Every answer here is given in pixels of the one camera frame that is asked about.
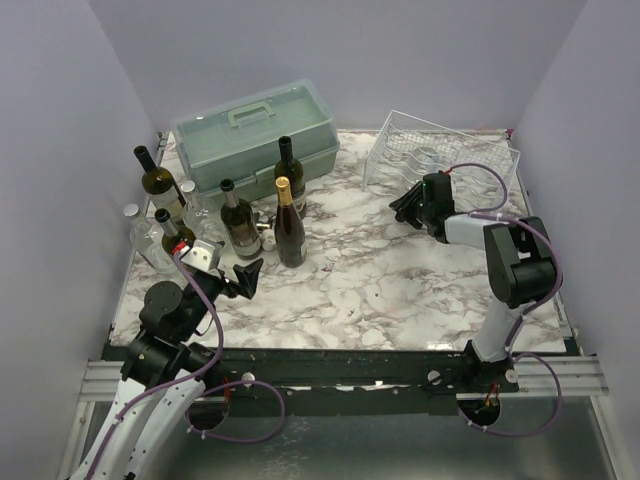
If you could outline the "clear bottle black gold cap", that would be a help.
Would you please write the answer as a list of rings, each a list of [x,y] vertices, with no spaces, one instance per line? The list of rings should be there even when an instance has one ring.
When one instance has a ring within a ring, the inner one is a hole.
[[[424,175],[434,173],[440,168],[439,153],[431,147],[414,148],[404,152],[401,157],[401,185],[408,191],[417,182],[422,183]]]

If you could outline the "white wire wine rack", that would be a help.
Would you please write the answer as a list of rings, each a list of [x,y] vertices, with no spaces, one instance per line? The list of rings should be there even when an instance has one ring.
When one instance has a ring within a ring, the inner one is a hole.
[[[422,147],[439,153],[441,164],[434,173],[450,173],[457,210],[522,207],[516,174],[520,152],[511,147],[506,130],[458,131],[399,111],[392,111],[379,131],[365,161],[363,187],[389,199],[407,192],[400,157]]]

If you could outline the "red wine bottle gold cap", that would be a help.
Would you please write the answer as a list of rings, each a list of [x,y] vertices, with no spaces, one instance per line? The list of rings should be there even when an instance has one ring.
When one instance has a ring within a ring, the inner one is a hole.
[[[306,260],[306,237],[302,220],[293,204],[289,179],[275,180],[278,205],[275,222],[276,247],[281,263],[287,268],[297,268]]]

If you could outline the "green bottle silver neck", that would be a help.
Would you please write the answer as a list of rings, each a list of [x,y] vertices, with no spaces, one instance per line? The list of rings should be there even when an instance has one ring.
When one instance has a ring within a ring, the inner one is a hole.
[[[251,205],[237,196],[231,179],[223,179],[220,188],[225,198],[220,216],[234,252],[245,260],[257,257],[262,244]]]

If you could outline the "dark bottle tan label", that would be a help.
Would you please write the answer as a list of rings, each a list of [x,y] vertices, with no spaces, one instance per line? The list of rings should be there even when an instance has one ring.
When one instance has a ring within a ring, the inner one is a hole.
[[[163,230],[161,246],[171,259],[174,258],[176,252],[193,246],[196,240],[193,231],[184,225],[180,226],[167,209],[158,208],[154,213],[154,218]]]

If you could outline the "clear bottle white cap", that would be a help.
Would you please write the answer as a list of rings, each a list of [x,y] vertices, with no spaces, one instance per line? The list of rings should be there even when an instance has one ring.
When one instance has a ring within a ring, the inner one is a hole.
[[[193,231],[197,239],[224,247],[227,234],[220,217],[220,209],[211,199],[199,193],[192,180],[183,181],[180,190],[186,200],[186,226]]]

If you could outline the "clear bottle silver cap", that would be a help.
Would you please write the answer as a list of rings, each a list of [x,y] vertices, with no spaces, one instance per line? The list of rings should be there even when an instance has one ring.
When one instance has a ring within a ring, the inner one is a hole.
[[[136,252],[157,272],[171,274],[175,265],[161,244],[156,242],[154,227],[141,213],[139,206],[128,204],[123,208],[123,214],[131,224],[129,237]]]

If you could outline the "green bottle cream label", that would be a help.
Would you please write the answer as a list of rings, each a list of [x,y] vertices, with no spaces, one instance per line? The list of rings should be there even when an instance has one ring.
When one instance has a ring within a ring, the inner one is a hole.
[[[288,136],[278,139],[280,160],[274,167],[274,179],[287,177],[289,179],[293,204],[302,219],[307,212],[306,183],[302,163],[294,158],[292,141]]]

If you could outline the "green wine bottle white label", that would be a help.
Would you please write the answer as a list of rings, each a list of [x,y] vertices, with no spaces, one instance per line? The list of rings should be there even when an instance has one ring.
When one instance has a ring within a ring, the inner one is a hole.
[[[183,223],[186,201],[173,175],[154,162],[146,146],[135,147],[133,153],[144,170],[142,187],[153,205],[157,209],[166,209],[174,221]]]

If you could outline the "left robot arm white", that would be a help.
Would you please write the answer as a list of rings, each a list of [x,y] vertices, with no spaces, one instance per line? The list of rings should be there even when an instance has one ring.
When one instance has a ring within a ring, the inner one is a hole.
[[[191,284],[155,283],[145,294],[141,329],[129,344],[111,408],[75,479],[141,479],[198,395],[224,376],[216,351],[189,341],[220,295],[252,298],[264,261],[192,273]]]

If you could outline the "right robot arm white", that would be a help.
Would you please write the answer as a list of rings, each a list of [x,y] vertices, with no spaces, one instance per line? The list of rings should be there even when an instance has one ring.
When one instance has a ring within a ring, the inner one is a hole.
[[[543,221],[486,211],[456,210],[450,174],[427,174],[389,207],[395,220],[424,228],[440,243],[462,245],[485,254],[492,301],[470,342],[473,358],[460,367],[460,379],[480,392],[496,380],[492,363],[508,357],[525,317],[555,296],[563,272]]]

